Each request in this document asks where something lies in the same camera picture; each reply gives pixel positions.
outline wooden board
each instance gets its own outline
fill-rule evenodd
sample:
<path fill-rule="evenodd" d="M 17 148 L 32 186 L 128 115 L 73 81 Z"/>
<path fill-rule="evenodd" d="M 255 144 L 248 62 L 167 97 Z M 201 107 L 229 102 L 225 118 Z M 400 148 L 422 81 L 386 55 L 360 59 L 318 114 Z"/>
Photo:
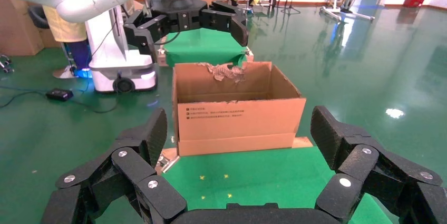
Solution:
<path fill-rule="evenodd" d="M 309 147 L 313 147 L 314 145 L 312 144 L 312 142 L 309 140 L 308 137 L 296 137 L 294 139 L 292 148 L 296 149 L 296 148 L 309 148 Z"/>

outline black chair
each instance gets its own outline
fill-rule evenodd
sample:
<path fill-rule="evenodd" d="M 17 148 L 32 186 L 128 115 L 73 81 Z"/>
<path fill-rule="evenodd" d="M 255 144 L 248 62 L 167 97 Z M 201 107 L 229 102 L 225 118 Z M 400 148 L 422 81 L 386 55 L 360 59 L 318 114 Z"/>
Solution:
<path fill-rule="evenodd" d="M 37 28 L 50 29 L 48 20 L 46 19 L 45 12 L 41 5 L 32 5 L 28 7 L 28 13 Z"/>

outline blue light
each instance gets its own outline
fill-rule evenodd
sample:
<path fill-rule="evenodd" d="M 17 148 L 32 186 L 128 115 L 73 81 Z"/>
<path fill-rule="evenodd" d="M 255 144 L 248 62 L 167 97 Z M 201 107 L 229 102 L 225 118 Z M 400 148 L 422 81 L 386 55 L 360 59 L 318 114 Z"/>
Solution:
<path fill-rule="evenodd" d="M 75 70 L 74 75 L 79 78 L 91 79 L 92 71 L 90 69 Z"/>

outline black device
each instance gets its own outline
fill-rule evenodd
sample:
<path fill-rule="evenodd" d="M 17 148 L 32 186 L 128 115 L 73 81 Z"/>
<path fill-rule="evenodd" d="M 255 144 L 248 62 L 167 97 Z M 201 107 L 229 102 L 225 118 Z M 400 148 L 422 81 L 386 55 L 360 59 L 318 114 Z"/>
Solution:
<path fill-rule="evenodd" d="M 246 18 L 241 9 L 223 2 L 202 0 L 147 0 L 150 14 L 136 10 L 124 23 L 130 45 L 157 61 L 154 43 L 169 33 L 207 28 L 229 32 L 241 45 L 248 44 Z"/>
<path fill-rule="evenodd" d="M 67 101 L 70 98 L 73 97 L 73 92 L 70 90 L 64 90 L 64 89 L 52 89 L 50 91 L 48 91 L 45 96 L 48 99 L 52 99 L 52 100 L 59 100 L 59 101 Z"/>
<path fill-rule="evenodd" d="M 106 153 L 63 174 L 41 223 L 94 223 L 121 196 L 150 224 L 348 223 L 364 193 L 377 197 L 401 224 L 447 223 L 447 189 L 434 171 L 385 150 L 324 106 L 314 108 L 310 131 L 336 172 L 314 209 L 269 203 L 188 211 L 185 199 L 154 170 L 167 136 L 167 117 L 159 108 L 145 125 L 123 131 Z"/>

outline metal screw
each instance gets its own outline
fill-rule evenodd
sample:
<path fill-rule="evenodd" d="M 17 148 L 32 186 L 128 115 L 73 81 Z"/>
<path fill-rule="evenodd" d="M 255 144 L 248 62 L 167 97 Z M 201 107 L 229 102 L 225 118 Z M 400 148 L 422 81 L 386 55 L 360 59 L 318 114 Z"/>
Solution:
<path fill-rule="evenodd" d="M 72 182 L 76 177 L 74 175 L 70 175 L 66 178 L 64 178 L 64 183 L 70 183 Z"/>
<path fill-rule="evenodd" d="M 433 175 L 431 175 L 430 173 L 428 173 L 428 172 L 421 172 L 421 173 L 419 173 L 423 178 L 425 178 L 425 179 L 429 179 L 429 180 L 432 180 L 433 179 Z"/>
<path fill-rule="evenodd" d="M 349 180 L 347 180 L 346 178 L 341 178 L 340 179 L 340 183 L 344 186 L 344 187 L 351 187 L 351 182 Z"/>
<path fill-rule="evenodd" d="M 371 151 L 371 149 L 362 149 L 362 151 L 364 152 L 364 153 L 367 153 L 367 154 L 371 154 L 372 153 L 372 151 Z"/>
<path fill-rule="evenodd" d="M 158 186 L 158 182 L 155 181 L 155 180 L 152 180 L 152 181 L 150 181 L 150 182 L 148 183 L 148 187 L 149 187 L 149 189 L 153 189 L 153 188 L 155 188 L 155 187 L 157 187 L 157 186 Z"/>

